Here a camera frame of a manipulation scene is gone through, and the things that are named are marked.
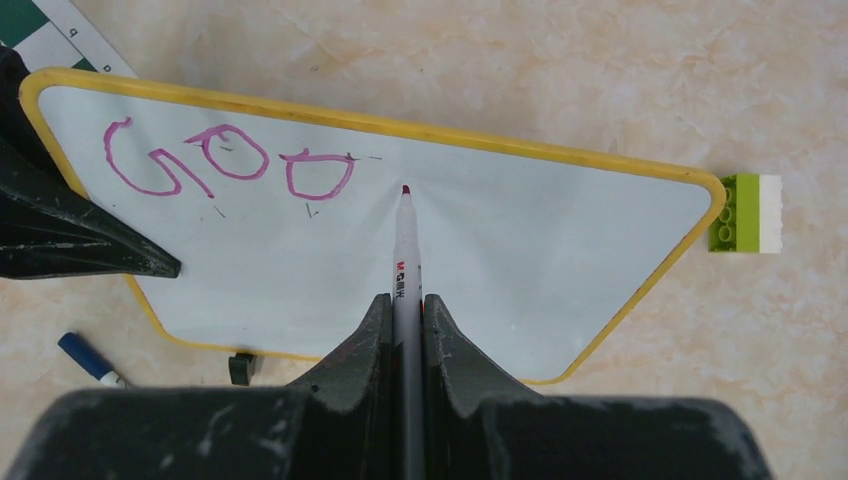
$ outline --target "black clamp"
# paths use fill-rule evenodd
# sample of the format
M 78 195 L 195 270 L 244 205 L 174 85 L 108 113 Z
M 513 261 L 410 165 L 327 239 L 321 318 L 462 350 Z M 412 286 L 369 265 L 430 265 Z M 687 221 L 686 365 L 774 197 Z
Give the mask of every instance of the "black clamp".
M 27 75 L 0 45 L 0 277 L 175 278 L 179 260 L 68 187 L 18 100 Z
M 230 382 L 233 385 L 247 387 L 250 379 L 256 372 L 256 355 L 251 353 L 237 353 L 229 358 Z

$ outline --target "marble floor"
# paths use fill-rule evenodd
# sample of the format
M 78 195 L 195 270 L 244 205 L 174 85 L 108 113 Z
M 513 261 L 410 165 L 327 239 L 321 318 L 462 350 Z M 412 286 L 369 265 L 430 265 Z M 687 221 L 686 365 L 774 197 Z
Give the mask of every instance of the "marble floor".
M 76 0 L 142 78 L 781 175 L 783 253 L 699 241 L 550 394 L 716 398 L 779 478 L 848 478 L 848 3 L 842 0 Z M 0 281 L 0 469 L 92 381 L 84 332 L 139 385 L 228 383 L 113 276 Z M 257 383 L 310 364 L 268 359 Z

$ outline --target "lego stud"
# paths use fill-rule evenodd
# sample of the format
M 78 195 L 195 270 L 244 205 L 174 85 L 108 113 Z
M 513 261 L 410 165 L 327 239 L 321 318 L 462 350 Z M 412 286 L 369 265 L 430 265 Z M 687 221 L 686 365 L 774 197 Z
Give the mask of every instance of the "lego stud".
M 728 225 L 722 225 L 718 229 L 718 239 L 722 242 L 732 242 L 733 241 L 733 229 Z
M 730 223 L 730 220 L 733 219 L 733 210 L 730 207 L 722 208 L 721 213 L 718 214 L 718 219 L 721 223 Z

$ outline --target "whiteboard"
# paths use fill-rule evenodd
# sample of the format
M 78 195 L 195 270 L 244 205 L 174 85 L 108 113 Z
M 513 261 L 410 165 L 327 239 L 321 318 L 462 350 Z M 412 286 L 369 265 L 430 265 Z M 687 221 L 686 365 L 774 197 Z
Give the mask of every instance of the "whiteboard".
M 28 115 L 72 185 L 182 262 L 135 282 L 157 327 L 192 345 L 331 351 L 391 289 L 408 184 L 424 293 L 510 374 L 556 379 L 721 203 L 714 177 L 682 167 L 527 147 L 563 159 L 545 161 L 445 143 L 473 145 L 467 132 L 402 124 L 419 137 L 403 138 L 390 120 L 46 72 L 25 84 Z

